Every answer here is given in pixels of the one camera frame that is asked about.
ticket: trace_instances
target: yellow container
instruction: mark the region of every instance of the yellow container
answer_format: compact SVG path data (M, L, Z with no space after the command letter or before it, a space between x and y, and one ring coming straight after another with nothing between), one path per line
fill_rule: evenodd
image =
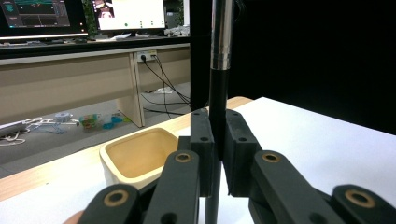
M168 155L177 150L177 136L163 128L146 129L101 147L106 183L142 189L161 175Z

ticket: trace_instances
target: gray floor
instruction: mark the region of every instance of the gray floor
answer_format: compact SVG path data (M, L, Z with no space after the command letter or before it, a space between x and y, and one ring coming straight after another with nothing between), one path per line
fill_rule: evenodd
M177 92L190 97L190 83L175 86ZM0 147L0 178L13 175L18 172L30 169L48 161L60 159L61 157L83 150L91 146L109 141L111 139L145 129L157 123L175 118L181 114L191 112L190 106L185 104L176 91L172 93L142 93L143 107L145 108L146 126L138 128L132 122L124 121L117 123L112 129L86 130L82 125L62 124L55 129L52 126L41 126L40 129L31 130L29 133L19 135L19 139L24 143L13 146ZM113 115L118 114L125 118L117 110L116 101L102 102L96 105L73 108L67 111L73 115L72 119L90 114ZM42 119L54 119L55 114L44 115ZM6 140L0 140L0 145L6 145Z

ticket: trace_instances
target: desk leg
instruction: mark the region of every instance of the desk leg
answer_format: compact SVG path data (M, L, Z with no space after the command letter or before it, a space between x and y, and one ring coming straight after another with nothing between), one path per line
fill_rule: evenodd
M145 114L140 99L140 79L137 67L137 53L129 54L131 72L131 95L117 99L117 107L139 128L145 126Z

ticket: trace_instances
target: software interface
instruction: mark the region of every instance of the software interface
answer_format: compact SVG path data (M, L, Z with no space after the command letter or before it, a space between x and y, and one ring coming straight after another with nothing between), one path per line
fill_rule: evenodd
M163 0L92 0L98 29L164 28Z
M0 0L9 28L68 27L64 0Z

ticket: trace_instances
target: computer monitor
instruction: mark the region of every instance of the computer monitor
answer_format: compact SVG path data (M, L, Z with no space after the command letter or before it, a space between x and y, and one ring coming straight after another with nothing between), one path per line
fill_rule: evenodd
M81 0L0 0L0 42L88 36Z
M99 32L164 29L163 0L92 0Z

